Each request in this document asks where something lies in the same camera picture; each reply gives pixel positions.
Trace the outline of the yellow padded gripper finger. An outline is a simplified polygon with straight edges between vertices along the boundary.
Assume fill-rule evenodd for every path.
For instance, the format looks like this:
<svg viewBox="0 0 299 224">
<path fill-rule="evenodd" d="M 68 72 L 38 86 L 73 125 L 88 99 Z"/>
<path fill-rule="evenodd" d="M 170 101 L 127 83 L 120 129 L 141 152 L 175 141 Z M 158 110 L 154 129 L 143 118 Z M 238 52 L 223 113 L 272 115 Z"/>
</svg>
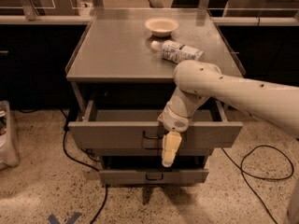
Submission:
<svg viewBox="0 0 299 224">
<path fill-rule="evenodd" d="M 176 157 L 182 137 L 178 132 L 169 132 L 163 138 L 162 165 L 170 167 Z"/>
</svg>

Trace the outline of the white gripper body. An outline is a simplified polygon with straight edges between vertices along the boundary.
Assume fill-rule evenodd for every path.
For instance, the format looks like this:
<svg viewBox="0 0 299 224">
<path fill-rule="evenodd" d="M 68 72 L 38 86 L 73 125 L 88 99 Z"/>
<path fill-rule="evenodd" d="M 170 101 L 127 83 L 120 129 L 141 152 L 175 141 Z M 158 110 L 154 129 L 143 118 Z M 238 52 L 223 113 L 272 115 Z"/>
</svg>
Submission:
<svg viewBox="0 0 299 224">
<path fill-rule="evenodd" d="M 190 117 L 184 105 L 173 105 L 167 102 L 164 110 L 158 116 L 158 120 L 169 132 L 185 132 L 190 125 Z"/>
</svg>

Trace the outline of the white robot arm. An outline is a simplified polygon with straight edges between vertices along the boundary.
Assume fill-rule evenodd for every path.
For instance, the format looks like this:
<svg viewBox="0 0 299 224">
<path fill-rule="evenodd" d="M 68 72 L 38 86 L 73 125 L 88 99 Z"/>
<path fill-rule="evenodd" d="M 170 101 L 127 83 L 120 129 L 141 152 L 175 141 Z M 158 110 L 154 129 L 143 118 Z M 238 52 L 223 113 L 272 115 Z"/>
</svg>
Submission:
<svg viewBox="0 0 299 224">
<path fill-rule="evenodd" d="M 298 87 L 226 76 L 217 65 L 194 60 L 177 64 L 173 79 L 176 89 L 158 117 L 168 131 L 163 138 L 165 167 L 172 165 L 193 114 L 211 97 L 299 137 Z"/>
</svg>

